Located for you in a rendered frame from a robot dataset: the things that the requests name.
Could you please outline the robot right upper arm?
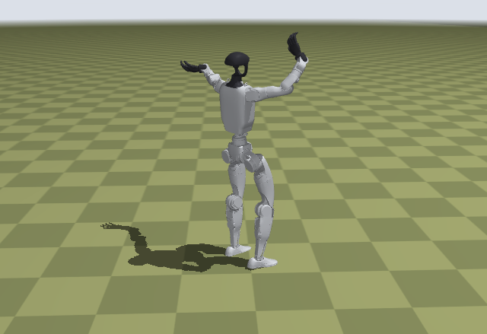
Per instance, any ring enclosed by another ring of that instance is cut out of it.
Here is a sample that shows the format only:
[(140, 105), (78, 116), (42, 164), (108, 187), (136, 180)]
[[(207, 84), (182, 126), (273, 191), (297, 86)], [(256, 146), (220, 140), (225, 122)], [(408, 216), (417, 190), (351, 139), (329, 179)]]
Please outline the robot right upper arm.
[(290, 86), (289, 89), (284, 90), (280, 87), (268, 86), (268, 87), (253, 87), (249, 91), (246, 91), (247, 101), (258, 102), (264, 99), (279, 97), (287, 94), (291, 94), (294, 90), (294, 86)]

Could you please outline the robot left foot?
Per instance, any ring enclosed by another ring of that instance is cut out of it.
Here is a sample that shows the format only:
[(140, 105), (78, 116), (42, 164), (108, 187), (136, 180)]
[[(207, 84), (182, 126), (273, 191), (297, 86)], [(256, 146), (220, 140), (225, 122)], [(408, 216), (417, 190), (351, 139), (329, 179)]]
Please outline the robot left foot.
[(238, 248), (233, 248), (233, 245), (231, 247), (227, 247), (227, 249), (225, 250), (225, 255), (226, 256), (234, 256), (234, 255), (237, 255), (239, 253), (244, 253), (248, 250), (250, 250), (251, 247), (249, 246), (242, 246), (239, 244), (239, 247)]

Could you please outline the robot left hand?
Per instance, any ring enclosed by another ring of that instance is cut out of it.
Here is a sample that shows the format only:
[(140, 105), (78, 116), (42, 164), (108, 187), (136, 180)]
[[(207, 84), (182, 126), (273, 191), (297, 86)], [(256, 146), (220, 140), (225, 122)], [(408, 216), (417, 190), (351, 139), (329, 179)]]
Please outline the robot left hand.
[(185, 69), (188, 72), (199, 72), (199, 73), (202, 73), (201, 69), (206, 69), (207, 68), (207, 65), (201, 65), (201, 64), (199, 64), (199, 66), (197, 66), (197, 65), (190, 65), (186, 61), (184, 61), (184, 63), (186, 65), (184, 65), (182, 63), (182, 60), (180, 61), (180, 64), (183, 67), (183, 69)]

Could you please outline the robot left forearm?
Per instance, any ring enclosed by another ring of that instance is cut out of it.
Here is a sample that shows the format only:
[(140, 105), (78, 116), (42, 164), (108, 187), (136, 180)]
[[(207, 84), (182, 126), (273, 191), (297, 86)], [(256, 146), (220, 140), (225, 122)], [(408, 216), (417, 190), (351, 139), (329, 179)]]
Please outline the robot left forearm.
[(214, 75), (215, 73), (209, 68), (208, 64), (203, 64), (207, 65), (206, 69), (201, 69), (202, 73), (204, 73), (204, 76), (206, 77), (208, 83), (212, 85), (212, 80), (209, 75)]

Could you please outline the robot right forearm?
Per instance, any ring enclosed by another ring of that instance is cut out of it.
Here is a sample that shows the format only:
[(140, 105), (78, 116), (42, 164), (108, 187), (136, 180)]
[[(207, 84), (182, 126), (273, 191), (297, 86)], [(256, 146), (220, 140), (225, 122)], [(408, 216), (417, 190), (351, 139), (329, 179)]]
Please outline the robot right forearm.
[(290, 88), (290, 86), (293, 85), (293, 83), (298, 83), (300, 80), (299, 78), (304, 72), (307, 63), (308, 63), (308, 58), (307, 61), (304, 62), (302, 58), (299, 57), (291, 73), (289, 73), (286, 79), (281, 83), (281, 88), (287, 90)]

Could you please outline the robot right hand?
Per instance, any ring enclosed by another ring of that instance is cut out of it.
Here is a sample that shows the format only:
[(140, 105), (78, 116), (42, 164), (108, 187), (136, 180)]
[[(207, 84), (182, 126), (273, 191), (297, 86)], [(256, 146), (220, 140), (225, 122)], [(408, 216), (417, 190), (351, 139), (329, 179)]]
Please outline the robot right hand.
[(288, 38), (288, 50), (292, 53), (293, 56), (295, 56), (295, 59), (297, 61), (297, 59), (299, 57), (302, 58), (302, 60), (304, 62), (307, 61), (307, 57), (305, 56), (304, 52), (301, 52), (301, 49), (300, 49), (300, 46), (297, 42), (297, 39), (296, 39), (296, 33), (293, 33), (292, 35), (290, 35), (290, 37)]

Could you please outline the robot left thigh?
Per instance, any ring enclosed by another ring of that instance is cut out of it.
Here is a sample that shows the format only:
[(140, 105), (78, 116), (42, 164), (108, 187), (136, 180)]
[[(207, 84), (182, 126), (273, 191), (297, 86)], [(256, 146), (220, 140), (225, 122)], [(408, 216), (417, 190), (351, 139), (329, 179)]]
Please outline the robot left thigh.
[(228, 174), (233, 193), (227, 198), (227, 206), (231, 209), (239, 209), (242, 206), (246, 182), (246, 168), (243, 163), (233, 161), (229, 156), (228, 148), (223, 150), (221, 156), (225, 163), (229, 164)]

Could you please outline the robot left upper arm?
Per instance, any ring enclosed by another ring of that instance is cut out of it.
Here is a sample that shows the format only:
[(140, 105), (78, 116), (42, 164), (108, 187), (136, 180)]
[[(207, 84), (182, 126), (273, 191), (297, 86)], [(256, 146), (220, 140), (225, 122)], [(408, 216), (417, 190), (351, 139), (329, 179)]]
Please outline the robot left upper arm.
[(220, 78), (220, 75), (219, 74), (214, 74), (214, 75), (209, 75), (211, 80), (212, 80), (212, 86), (214, 88), (214, 90), (216, 92), (219, 93), (219, 90), (220, 90), (220, 86), (225, 82), (223, 80), (221, 80)]

